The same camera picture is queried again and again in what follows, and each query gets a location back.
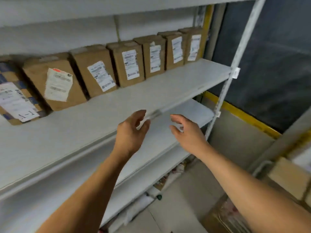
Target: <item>right forearm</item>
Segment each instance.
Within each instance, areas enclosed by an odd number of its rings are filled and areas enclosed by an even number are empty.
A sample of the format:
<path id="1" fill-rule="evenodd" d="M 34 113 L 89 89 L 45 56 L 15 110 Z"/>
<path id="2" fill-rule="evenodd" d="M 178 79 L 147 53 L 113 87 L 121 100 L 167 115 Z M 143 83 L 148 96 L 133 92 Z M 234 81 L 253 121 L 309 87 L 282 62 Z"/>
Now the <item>right forearm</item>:
<path id="1" fill-rule="evenodd" d="M 307 211 L 252 177 L 210 145 L 201 149 L 197 156 L 255 232 L 305 232 L 311 227 Z"/>

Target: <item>left hand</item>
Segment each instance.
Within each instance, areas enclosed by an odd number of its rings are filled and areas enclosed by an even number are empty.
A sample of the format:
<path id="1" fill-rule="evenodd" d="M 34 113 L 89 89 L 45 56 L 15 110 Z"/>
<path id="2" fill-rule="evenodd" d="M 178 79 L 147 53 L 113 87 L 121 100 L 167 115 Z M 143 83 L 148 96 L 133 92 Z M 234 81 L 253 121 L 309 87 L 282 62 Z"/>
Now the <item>left hand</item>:
<path id="1" fill-rule="evenodd" d="M 137 130 L 137 127 L 144 119 L 145 114 L 146 110 L 136 111 L 124 122 L 118 125 L 114 153 L 121 158 L 124 158 L 125 161 L 139 150 L 145 139 L 145 135 L 149 130 L 149 119 L 144 122 L 139 130 Z"/>

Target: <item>perforated metal post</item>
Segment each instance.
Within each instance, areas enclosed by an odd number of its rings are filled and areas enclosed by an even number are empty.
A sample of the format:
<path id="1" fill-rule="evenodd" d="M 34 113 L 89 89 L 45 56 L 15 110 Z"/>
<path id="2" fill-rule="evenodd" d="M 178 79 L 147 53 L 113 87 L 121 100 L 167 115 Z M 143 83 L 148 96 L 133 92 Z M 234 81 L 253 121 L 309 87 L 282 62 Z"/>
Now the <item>perforated metal post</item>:
<path id="1" fill-rule="evenodd" d="M 241 41 L 239 43 L 238 49 L 235 52 L 235 56 L 234 56 L 232 64 L 231 64 L 231 72 L 230 72 L 229 78 L 225 81 L 225 83 L 222 87 L 218 102 L 214 108 L 215 115 L 214 115 L 212 121 L 208 124 L 208 128 L 207 128 L 206 133 L 205 133 L 205 139 L 206 140 L 208 139 L 209 135 L 211 134 L 212 128 L 213 128 L 215 121 L 216 121 L 216 118 L 217 118 L 217 114 L 220 111 L 222 103 L 225 99 L 225 96 L 226 96 L 228 89 L 230 87 L 230 84 L 232 82 L 232 77 L 234 75 L 235 69 L 239 66 L 239 63 L 241 61 L 241 58 L 243 56 L 243 53 L 244 53 L 245 48 L 247 46 L 247 43 L 251 37 L 251 34 L 254 30 L 254 27 L 256 25 L 256 22 L 258 20 L 258 17 L 260 15 L 260 12 L 262 10 L 262 7 L 263 7 L 265 1 L 266 0 L 256 0 L 255 1 L 252 12 L 251 12 L 249 19 L 248 19 L 248 22 L 245 26 L 245 29 L 244 29 Z"/>

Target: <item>person's arm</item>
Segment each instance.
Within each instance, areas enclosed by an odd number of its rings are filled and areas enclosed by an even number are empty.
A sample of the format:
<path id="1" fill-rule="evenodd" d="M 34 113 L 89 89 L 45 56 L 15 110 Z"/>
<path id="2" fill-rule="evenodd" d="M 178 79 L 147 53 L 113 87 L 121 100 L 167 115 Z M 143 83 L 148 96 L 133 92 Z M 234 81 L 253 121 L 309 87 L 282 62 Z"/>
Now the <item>person's arm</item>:
<path id="1" fill-rule="evenodd" d="M 117 178 L 130 157 L 138 151 L 150 126 L 139 110 L 118 125 L 110 156 L 37 230 L 37 233 L 97 233 Z"/>
<path id="2" fill-rule="evenodd" d="M 214 174 L 254 232 L 311 232 L 311 214 L 218 153 L 199 126 L 182 115 L 171 115 L 184 132 L 170 126 L 181 146 Z"/>

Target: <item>shelving unit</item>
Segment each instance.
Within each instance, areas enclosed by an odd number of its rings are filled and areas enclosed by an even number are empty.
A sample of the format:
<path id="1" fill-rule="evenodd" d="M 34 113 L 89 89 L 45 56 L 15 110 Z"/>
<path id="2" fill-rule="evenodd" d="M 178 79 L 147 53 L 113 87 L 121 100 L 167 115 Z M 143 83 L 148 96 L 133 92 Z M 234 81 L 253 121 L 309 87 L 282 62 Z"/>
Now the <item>shelving unit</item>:
<path id="1" fill-rule="evenodd" d="M 0 0 L 0 28 L 232 1 L 244 0 Z M 109 155 L 117 125 L 136 110 L 146 109 L 152 126 L 122 170 L 102 224 L 185 159 L 169 113 L 208 123 L 208 138 L 264 2 L 255 1 L 230 67 L 200 59 L 37 121 L 0 122 L 0 232 L 34 232 Z M 191 99 L 220 82 L 213 112 Z"/>

